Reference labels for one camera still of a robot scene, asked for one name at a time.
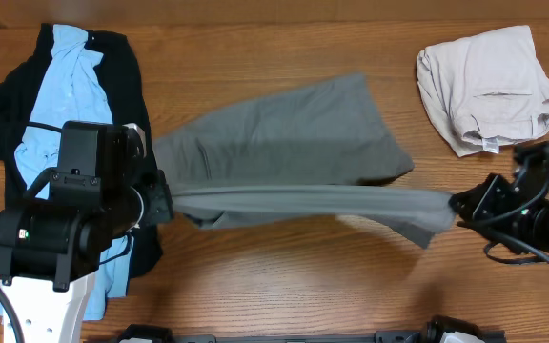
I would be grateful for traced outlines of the grey shorts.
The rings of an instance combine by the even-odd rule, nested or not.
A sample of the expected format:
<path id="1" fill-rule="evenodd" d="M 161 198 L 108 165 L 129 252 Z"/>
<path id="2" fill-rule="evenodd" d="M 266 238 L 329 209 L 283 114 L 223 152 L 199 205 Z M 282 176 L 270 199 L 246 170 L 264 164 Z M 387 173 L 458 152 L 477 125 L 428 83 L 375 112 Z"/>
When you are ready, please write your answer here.
<path id="1" fill-rule="evenodd" d="M 153 151 L 173 208 L 201 229 L 356 215 L 427 247 L 455 218 L 448 192 L 395 186 L 414 162 L 360 73 L 213 111 Z"/>

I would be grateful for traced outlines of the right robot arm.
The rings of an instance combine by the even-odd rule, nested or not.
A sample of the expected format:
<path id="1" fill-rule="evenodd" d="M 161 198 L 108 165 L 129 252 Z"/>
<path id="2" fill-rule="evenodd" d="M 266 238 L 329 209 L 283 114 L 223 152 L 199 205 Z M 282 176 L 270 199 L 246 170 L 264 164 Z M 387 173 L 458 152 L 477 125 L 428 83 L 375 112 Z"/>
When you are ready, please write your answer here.
<path id="1" fill-rule="evenodd" d="M 514 180 L 491 173 L 471 190 L 453 195 L 449 206 L 461 221 L 488 240 L 487 258 L 501 264 L 549 265 L 549 142 L 514 147 Z"/>

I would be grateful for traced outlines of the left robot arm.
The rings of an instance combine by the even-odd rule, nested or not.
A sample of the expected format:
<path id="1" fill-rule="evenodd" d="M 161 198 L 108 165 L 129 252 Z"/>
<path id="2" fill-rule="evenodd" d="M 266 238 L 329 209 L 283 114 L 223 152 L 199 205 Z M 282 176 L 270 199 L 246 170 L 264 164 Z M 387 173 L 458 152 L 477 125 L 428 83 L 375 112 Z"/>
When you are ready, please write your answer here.
<path id="1" fill-rule="evenodd" d="M 0 303 L 7 342 L 77 342 L 114 238 L 173 218 L 164 172 L 137 169 L 143 130 L 68 121 L 56 166 L 0 212 Z"/>

